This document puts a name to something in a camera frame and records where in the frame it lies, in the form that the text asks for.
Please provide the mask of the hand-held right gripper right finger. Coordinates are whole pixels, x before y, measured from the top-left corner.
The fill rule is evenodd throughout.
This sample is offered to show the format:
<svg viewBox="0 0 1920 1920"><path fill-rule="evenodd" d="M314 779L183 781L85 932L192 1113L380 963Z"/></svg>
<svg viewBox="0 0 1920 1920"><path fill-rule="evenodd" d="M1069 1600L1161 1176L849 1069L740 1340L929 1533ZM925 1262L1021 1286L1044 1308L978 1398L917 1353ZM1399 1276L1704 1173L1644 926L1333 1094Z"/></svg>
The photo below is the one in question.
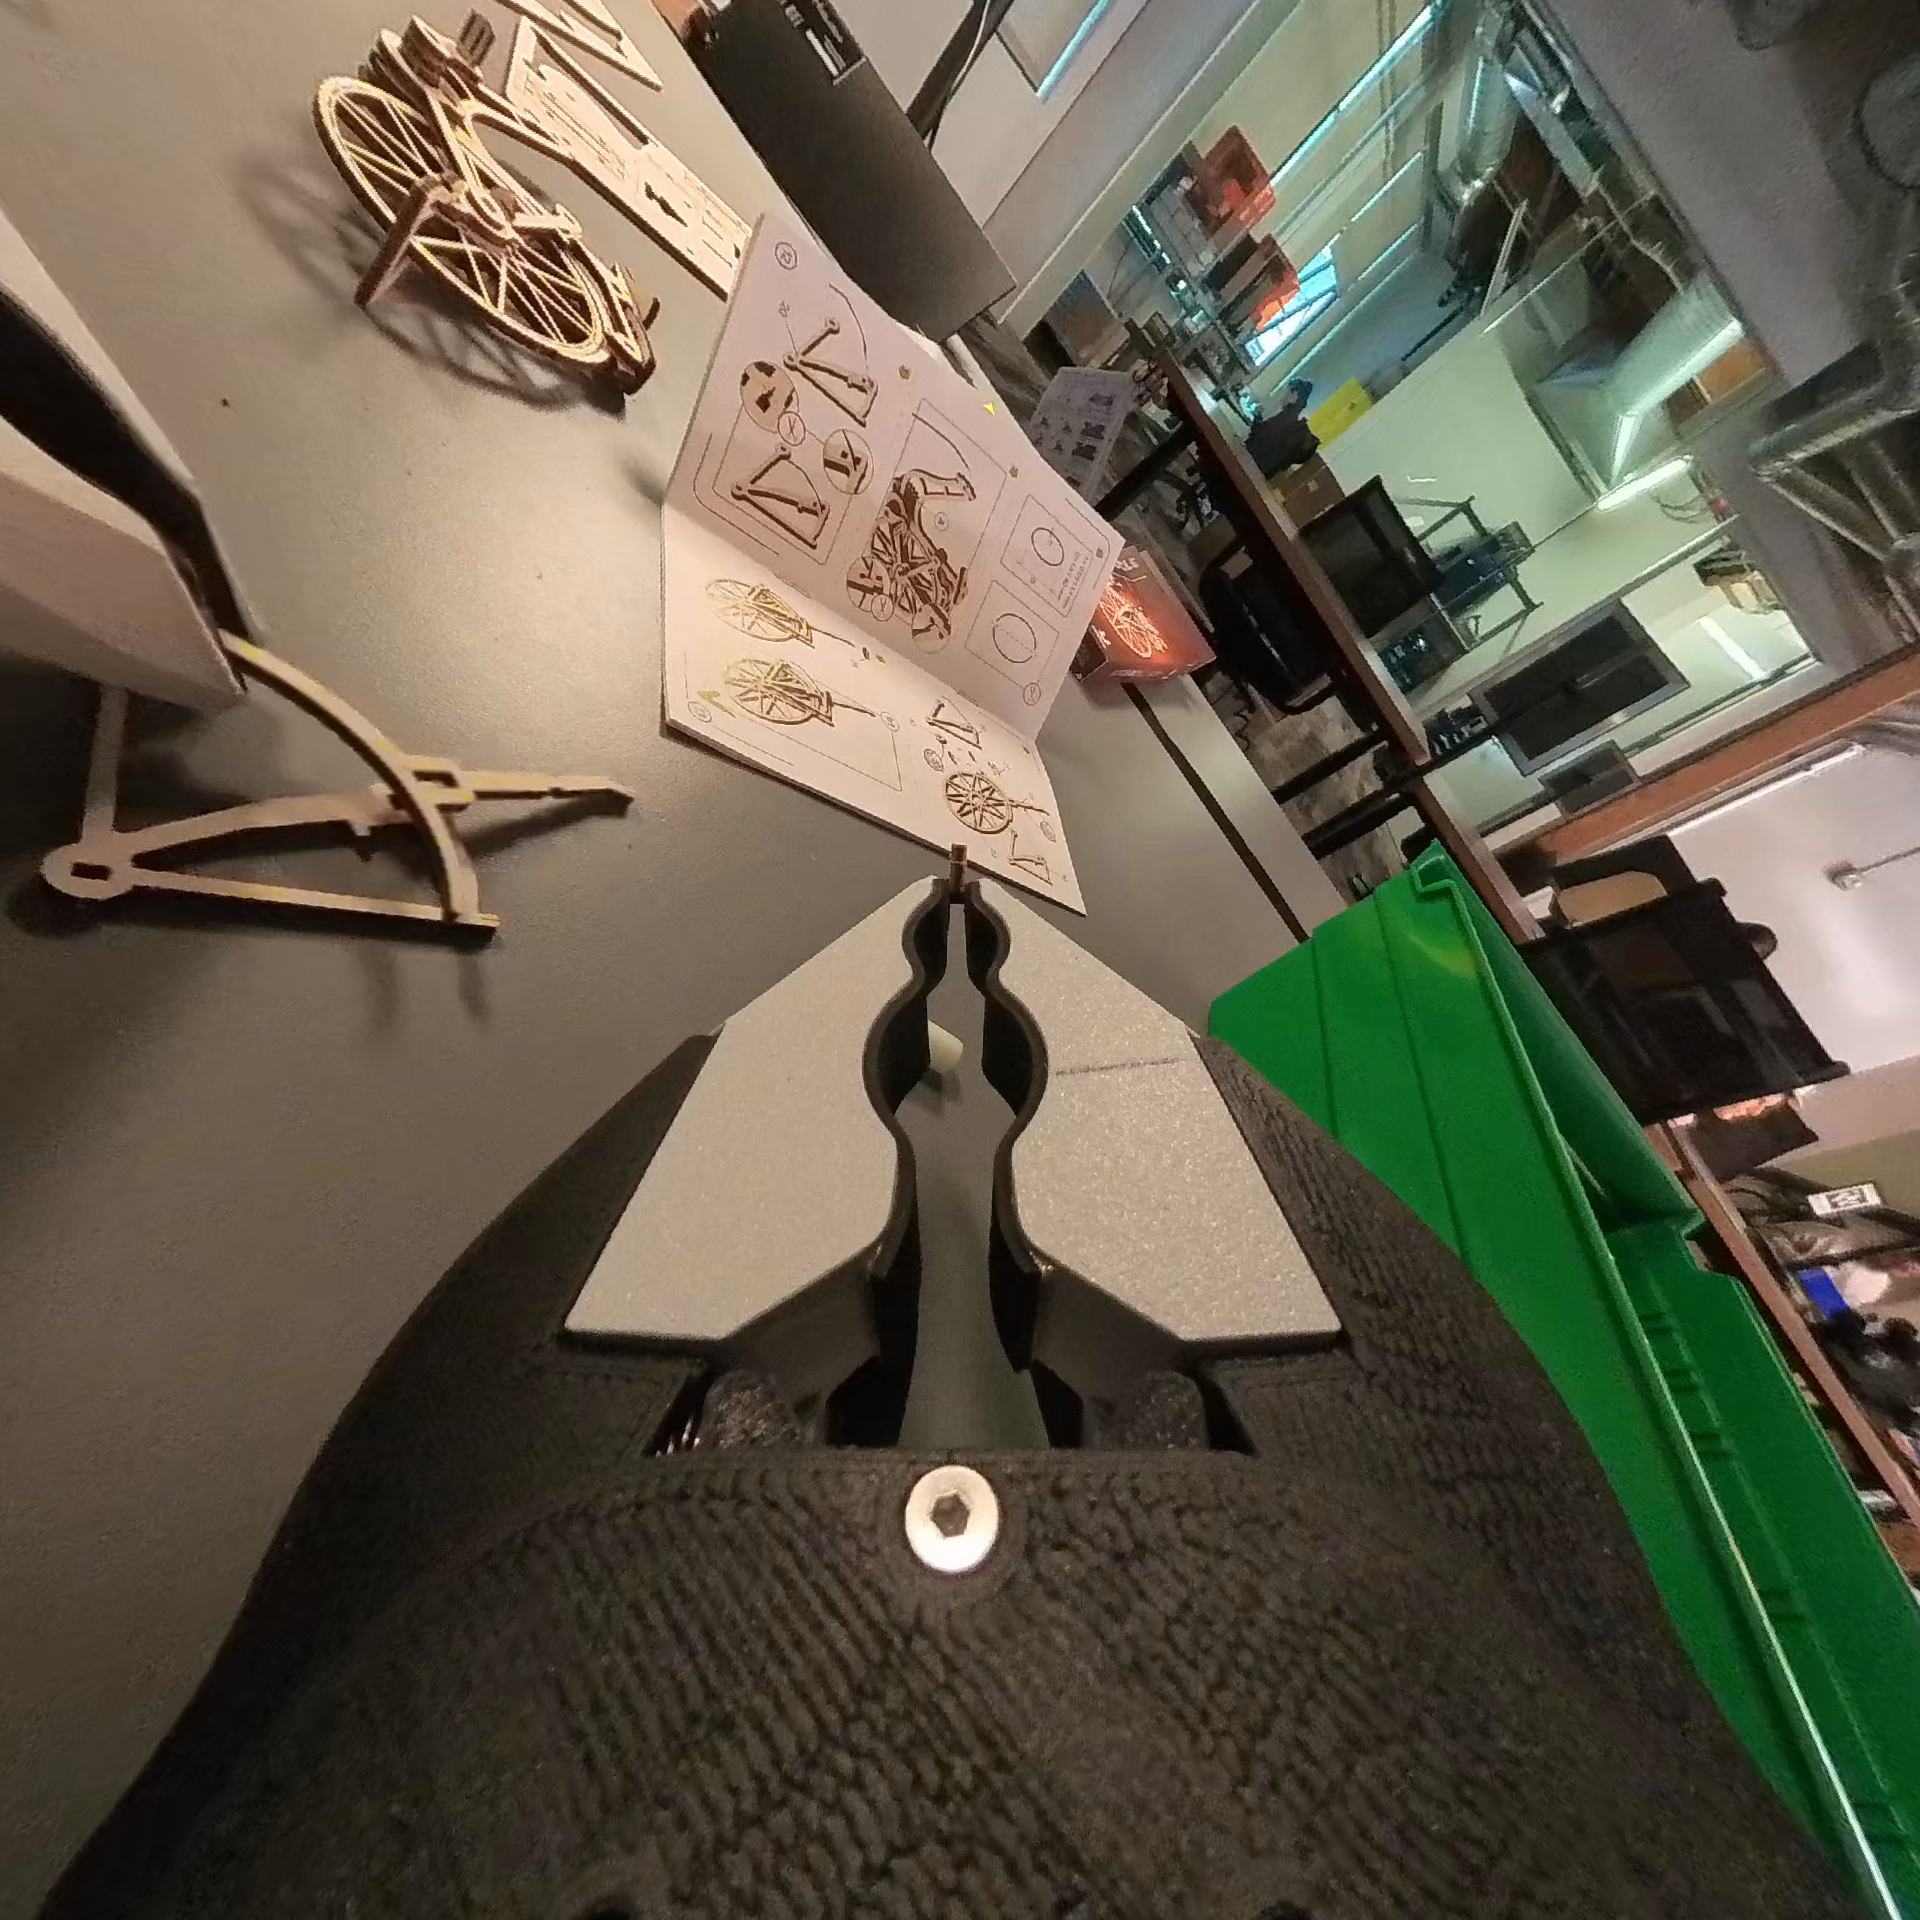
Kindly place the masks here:
<svg viewBox="0 0 1920 1920"><path fill-rule="evenodd" d="M1337 1309L1202 1038L1008 890L965 891L991 1173L991 1313L1080 1405L1192 1361L1321 1348Z"/></svg>

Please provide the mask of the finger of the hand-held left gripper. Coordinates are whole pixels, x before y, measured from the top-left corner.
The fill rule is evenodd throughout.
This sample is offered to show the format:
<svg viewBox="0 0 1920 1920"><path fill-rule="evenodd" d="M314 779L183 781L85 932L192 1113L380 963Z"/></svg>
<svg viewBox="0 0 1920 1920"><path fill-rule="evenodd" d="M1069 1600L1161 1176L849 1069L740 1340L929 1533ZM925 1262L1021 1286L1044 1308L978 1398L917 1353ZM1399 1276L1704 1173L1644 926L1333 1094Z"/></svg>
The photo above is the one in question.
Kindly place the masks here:
<svg viewBox="0 0 1920 1920"><path fill-rule="evenodd" d="M189 472L2 222L5 642L250 640Z"/></svg>
<svg viewBox="0 0 1920 1920"><path fill-rule="evenodd" d="M175 706L232 706L223 553L165 437L68 358L2 373L5 654Z"/></svg>

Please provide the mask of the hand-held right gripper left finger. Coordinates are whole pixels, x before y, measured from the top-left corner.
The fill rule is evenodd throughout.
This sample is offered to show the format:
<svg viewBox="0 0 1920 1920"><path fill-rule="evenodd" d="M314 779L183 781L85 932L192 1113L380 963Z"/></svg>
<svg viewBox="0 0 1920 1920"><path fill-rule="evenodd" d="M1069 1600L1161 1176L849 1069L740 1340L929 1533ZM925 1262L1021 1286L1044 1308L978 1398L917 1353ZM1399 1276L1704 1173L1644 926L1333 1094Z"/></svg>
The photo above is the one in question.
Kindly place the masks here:
<svg viewBox="0 0 1920 1920"><path fill-rule="evenodd" d="M564 1328L768 1376L800 1411L901 1411L920 1321L918 1171L953 894L906 888L727 1020Z"/></svg>

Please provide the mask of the wooden arc part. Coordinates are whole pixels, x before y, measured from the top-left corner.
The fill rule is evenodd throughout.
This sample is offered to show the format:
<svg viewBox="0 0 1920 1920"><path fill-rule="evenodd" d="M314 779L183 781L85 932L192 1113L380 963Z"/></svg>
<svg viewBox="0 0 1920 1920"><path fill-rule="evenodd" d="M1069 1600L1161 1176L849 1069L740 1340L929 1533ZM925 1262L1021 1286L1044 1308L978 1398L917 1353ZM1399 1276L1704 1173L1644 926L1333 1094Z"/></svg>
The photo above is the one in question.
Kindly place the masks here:
<svg viewBox="0 0 1920 1920"><path fill-rule="evenodd" d="M238 674L260 684L281 699L318 721L329 734L342 740L366 765L388 797L397 803L400 816L420 833L433 866L440 898L440 921L448 926L495 932L497 918L482 910L477 876L456 833L448 827L440 801L433 801L415 764L396 748L361 712L330 693L298 668L281 660L265 646L216 629L218 645Z"/></svg>

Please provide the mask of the wooden triangular frame part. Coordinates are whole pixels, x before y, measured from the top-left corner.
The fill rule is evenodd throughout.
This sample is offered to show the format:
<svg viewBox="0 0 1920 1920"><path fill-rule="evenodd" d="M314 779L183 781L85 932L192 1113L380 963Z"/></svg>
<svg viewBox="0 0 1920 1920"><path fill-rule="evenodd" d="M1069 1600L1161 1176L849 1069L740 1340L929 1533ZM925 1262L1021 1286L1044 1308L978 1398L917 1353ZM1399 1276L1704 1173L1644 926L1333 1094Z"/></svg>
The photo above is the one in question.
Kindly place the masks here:
<svg viewBox="0 0 1920 1920"><path fill-rule="evenodd" d="M82 905L170 898L192 905L256 910L274 918L294 917L337 921L349 930L400 929L429 930L438 937L462 939L494 937L494 932L484 934L480 930L465 930L440 921L437 866L424 840L400 816L397 803L388 797L372 769L366 765L349 748L346 752L368 769L368 784L330 793L254 801L232 806L216 806L212 811L169 822L122 827L119 822L119 789L128 746L130 706L133 697L128 690L101 690L87 752L79 833L68 844L52 848L38 861L38 881L52 894ZM444 803L448 827L454 833L456 820L482 804L586 803L623 809L632 803L628 787L599 774L471 771L454 758L417 755L404 748L400 749L415 764L415 771L424 777L431 797ZM305 829L344 833L358 848L382 833L410 835L422 845L431 898L414 900L396 896L337 894L302 885L192 872L181 864L183 857L199 857L202 852L226 848L229 844L258 837L296 835Z"/></svg>

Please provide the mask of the wooden bicycle model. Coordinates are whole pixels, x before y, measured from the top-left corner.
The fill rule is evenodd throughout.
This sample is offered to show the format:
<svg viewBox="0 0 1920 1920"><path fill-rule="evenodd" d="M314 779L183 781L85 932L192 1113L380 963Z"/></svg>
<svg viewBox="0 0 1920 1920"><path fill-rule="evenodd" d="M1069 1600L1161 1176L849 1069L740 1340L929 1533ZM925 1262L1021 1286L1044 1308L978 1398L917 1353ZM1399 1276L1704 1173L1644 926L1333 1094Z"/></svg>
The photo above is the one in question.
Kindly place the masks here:
<svg viewBox="0 0 1920 1920"><path fill-rule="evenodd" d="M655 373L657 299L586 246L569 208L492 153L486 132L500 132L562 158L557 140L488 84L494 44L482 14L454 35L410 16L374 36L353 75L318 84L322 150L377 228L352 299L370 309L417 277L510 346L632 395Z"/></svg>

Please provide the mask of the wooden parts sheet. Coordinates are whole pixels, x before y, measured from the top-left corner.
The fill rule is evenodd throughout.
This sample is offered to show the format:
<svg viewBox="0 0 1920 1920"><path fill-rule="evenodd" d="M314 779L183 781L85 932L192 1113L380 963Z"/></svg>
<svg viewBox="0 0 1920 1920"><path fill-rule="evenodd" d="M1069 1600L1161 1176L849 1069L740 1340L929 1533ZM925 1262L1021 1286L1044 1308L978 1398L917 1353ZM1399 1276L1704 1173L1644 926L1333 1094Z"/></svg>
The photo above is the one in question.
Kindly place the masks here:
<svg viewBox="0 0 1920 1920"><path fill-rule="evenodd" d="M605 4L510 2L503 96L559 163L718 297L733 291L751 228L602 80L661 77Z"/></svg>

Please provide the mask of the green plastic bin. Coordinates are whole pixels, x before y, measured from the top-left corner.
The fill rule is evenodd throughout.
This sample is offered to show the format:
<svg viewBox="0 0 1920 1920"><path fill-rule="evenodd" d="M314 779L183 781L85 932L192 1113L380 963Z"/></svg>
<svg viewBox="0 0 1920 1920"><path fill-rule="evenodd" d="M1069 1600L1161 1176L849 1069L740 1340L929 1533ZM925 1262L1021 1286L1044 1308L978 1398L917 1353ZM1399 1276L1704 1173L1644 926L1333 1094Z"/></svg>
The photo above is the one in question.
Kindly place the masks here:
<svg viewBox="0 0 1920 1920"><path fill-rule="evenodd" d="M1694 1667L1873 1916L1918 1916L1914 1597L1751 1289L1453 860L1213 1000L1207 1030L1492 1297L1614 1485Z"/></svg>

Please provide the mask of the black storage crate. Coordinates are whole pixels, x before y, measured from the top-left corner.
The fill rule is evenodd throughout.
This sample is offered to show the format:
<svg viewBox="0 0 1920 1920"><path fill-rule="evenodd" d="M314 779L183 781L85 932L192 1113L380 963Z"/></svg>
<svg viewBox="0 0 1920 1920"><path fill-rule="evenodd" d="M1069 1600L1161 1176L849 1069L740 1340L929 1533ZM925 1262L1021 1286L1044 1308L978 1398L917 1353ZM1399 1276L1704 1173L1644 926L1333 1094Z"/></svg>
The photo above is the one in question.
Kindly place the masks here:
<svg viewBox="0 0 1920 1920"><path fill-rule="evenodd" d="M1521 957L1638 1122L1841 1078L1719 881L1554 929Z"/></svg>

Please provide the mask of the black office chair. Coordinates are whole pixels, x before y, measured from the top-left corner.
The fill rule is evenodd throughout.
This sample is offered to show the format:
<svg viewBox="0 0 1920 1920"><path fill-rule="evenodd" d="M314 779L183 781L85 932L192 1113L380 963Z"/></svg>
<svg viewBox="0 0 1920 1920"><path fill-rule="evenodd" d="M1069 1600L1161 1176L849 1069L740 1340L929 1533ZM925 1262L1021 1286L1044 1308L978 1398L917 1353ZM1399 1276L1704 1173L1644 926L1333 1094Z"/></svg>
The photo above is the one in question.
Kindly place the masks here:
<svg viewBox="0 0 1920 1920"><path fill-rule="evenodd" d="M1293 574L1261 556L1237 561L1210 562L1198 581L1221 668L1284 714L1342 699L1342 660Z"/></svg>

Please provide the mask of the white instruction booklet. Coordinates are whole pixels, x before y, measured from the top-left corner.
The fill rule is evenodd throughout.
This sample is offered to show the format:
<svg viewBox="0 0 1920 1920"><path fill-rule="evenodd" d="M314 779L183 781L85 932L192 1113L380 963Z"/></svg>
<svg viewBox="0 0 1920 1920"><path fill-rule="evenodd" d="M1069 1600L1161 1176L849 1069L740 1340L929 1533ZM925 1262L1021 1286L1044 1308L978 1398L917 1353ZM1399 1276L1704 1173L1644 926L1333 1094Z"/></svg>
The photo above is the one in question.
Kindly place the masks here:
<svg viewBox="0 0 1920 1920"><path fill-rule="evenodd" d="M1120 536L998 397L759 218L662 502L662 721L1085 910L1040 729Z"/></svg>

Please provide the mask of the grey monitor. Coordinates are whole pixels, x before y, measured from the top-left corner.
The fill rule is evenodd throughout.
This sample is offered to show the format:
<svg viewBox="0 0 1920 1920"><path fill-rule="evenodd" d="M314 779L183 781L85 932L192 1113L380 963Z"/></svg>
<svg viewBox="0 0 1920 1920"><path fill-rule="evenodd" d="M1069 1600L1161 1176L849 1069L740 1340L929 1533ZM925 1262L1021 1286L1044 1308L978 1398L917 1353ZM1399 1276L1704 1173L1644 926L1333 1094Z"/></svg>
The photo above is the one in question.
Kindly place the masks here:
<svg viewBox="0 0 1920 1920"><path fill-rule="evenodd" d="M1612 738L1688 690L1688 676L1616 597L1476 685L1472 705L1518 774Z"/></svg>

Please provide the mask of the black monitor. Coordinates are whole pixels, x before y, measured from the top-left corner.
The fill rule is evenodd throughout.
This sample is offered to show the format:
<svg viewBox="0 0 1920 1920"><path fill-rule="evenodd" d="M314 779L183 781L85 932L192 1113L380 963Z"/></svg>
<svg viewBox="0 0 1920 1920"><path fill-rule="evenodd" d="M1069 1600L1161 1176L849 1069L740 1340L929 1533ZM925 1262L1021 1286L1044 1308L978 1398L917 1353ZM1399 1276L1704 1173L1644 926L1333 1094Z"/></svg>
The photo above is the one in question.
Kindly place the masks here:
<svg viewBox="0 0 1920 1920"><path fill-rule="evenodd" d="M1366 640L1436 601L1439 566L1380 476L1305 522L1301 541Z"/></svg>

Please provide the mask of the white printed box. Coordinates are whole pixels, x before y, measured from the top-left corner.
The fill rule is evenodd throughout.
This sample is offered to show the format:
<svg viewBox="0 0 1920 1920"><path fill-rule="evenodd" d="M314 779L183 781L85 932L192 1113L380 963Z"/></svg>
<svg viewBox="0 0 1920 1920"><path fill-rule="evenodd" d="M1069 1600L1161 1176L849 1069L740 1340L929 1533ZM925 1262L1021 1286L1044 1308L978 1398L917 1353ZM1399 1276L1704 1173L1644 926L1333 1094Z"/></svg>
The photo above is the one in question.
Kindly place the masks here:
<svg viewBox="0 0 1920 1920"><path fill-rule="evenodd" d="M1095 500L1108 488L1136 402L1138 381L1125 371L1063 369L1044 386L1024 433L1046 468Z"/></svg>

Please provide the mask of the black laptop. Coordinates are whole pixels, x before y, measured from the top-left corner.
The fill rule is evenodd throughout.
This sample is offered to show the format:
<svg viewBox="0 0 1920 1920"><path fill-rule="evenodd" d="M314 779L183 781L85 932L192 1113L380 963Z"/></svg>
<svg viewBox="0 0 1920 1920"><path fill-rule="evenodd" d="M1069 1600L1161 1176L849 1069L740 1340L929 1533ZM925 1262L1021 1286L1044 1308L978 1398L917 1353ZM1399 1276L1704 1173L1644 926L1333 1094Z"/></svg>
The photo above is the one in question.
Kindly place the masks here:
<svg viewBox="0 0 1920 1920"><path fill-rule="evenodd" d="M805 224L894 320L940 342L1015 292L831 4L708 4L690 56Z"/></svg>

